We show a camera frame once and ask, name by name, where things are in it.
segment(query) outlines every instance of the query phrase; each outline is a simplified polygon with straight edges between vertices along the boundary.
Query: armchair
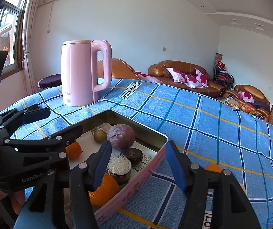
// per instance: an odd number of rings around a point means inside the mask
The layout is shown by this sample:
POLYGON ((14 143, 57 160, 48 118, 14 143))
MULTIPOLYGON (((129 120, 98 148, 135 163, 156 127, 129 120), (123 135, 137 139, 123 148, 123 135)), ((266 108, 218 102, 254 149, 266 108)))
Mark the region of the armchair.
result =
POLYGON ((255 103, 248 103, 248 105, 256 111, 257 117, 266 122, 270 120, 270 102, 258 88, 251 85, 236 85, 234 90, 226 90, 223 97, 230 96, 239 103, 246 104, 245 101, 239 99, 238 92, 249 92, 253 96, 255 103))

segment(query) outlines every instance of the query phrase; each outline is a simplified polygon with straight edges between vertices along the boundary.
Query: brown leather sofa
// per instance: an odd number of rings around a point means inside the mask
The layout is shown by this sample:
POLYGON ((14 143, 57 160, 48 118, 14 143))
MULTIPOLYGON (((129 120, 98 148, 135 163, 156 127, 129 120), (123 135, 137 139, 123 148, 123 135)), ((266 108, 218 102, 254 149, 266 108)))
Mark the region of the brown leather sofa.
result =
POLYGON ((206 72, 204 68, 191 63, 165 60, 159 62, 158 64, 150 66, 148 69, 148 75, 156 77, 157 79, 161 80, 164 84, 171 85, 181 89, 190 90, 210 97, 222 97, 225 91, 225 88, 223 86, 216 84, 213 81, 210 81, 210 75, 206 72), (195 76, 197 68, 199 71, 201 71, 203 74, 207 76, 209 80, 208 87, 192 89, 188 88, 186 85, 182 83, 174 82, 170 72, 166 68, 175 68, 185 74, 191 74, 192 76, 195 76))
MULTIPOLYGON (((238 101, 242 104, 245 104, 246 102, 239 99, 238 92, 249 92, 253 96, 254 100, 262 101, 270 107, 270 102, 265 97, 265 95, 258 88, 251 86, 251 85, 247 85, 247 84, 245 84, 245 85, 239 84, 239 85, 235 86, 234 90, 226 90, 223 97, 230 96, 233 99, 235 99, 236 101, 238 101)), ((253 106, 251 106, 251 107, 256 111, 257 117, 261 118, 262 120, 264 120, 266 122, 268 122, 270 120, 270 111, 266 111, 263 108, 255 108, 253 106)))
MULTIPOLYGON (((124 60, 112 59, 112 78, 127 78, 139 80, 139 77, 135 73, 134 69, 128 65, 124 60)), ((97 77, 103 78, 103 60, 97 62, 97 77)))

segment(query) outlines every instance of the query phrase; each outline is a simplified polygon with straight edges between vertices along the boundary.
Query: pink object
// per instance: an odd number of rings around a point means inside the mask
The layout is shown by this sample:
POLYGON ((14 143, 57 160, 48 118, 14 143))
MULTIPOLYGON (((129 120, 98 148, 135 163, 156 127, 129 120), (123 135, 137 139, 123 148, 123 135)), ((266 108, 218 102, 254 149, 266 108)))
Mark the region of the pink object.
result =
POLYGON ((198 69, 196 69, 196 79, 199 83, 201 83, 202 86, 208 86, 208 78, 198 69))
POLYGON ((98 225, 104 223, 112 215, 114 215, 130 198, 140 189, 140 187, 148 180, 157 167, 165 158, 165 145, 157 152, 146 167, 116 196, 107 202, 103 207, 97 210, 94 215, 98 225))
POLYGON ((249 92, 238 92, 239 99, 244 100, 245 102, 254 103, 254 98, 249 92))
POLYGON ((184 74, 177 70, 177 69, 174 69, 174 68, 166 68, 170 74, 172 75, 172 78, 174 79, 174 82, 176 83, 183 83, 187 86, 187 80, 185 79, 185 76, 184 74))
POLYGON ((224 68, 224 67, 225 67, 225 64, 222 63, 221 61, 218 61, 218 62, 217 62, 217 65, 218 65, 220 68, 224 68))
POLYGON ((185 75, 185 78, 187 80, 187 87, 192 89, 203 88, 201 83, 199 83, 192 75, 185 75))
POLYGON ((136 71, 136 74, 140 78, 140 80, 144 80, 144 81, 151 82, 151 83, 158 83, 158 84, 162 84, 163 83, 159 79, 157 79, 157 78, 155 78, 153 76, 141 73, 139 71, 136 71))
POLYGON ((98 91, 109 87, 111 45, 100 40, 72 40, 62 46, 61 83, 63 102, 68 106, 85 106, 98 100, 98 91), (97 84, 97 52, 103 52, 102 84, 97 84))

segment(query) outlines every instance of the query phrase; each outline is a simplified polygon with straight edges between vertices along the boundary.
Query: window frame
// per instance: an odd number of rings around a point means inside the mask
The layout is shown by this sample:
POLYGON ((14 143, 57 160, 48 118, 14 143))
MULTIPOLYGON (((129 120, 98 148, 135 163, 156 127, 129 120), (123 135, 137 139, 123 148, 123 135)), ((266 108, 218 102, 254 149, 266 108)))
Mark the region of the window frame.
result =
POLYGON ((4 16, 4 11, 8 10, 15 14, 17 14, 17 19, 15 24, 11 25, 12 33, 13 35, 13 54, 14 54, 14 64, 9 64, 3 67, 2 74, 1 74, 1 80, 4 78, 9 77, 10 75, 17 73, 22 70, 22 60, 23 60, 23 49, 22 49, 22 27, 23 27, 23 17, 24 17, 24 9, 26 6, 26 0, 21 0, 21 4, 23 6, 14 6, 11 3, 3 0, 0 3, 0 27, 2 23, 2 18, 4 16))

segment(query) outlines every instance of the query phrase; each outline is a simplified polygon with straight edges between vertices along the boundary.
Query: pink electric kettle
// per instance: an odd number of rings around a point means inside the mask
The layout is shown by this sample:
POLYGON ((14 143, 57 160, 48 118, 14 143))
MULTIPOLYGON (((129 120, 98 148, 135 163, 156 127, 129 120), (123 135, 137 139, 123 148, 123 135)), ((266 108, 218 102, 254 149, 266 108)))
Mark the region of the pink electric kettle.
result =
POLYGON ((61 83, 63 102, 68 106, 85 106, 98 100, 98 91, 109 87, 111 45, 100 40, 72 40, 62 46, 61 83), (97 84, 97 53, 103 52, 102 84, 97 84))

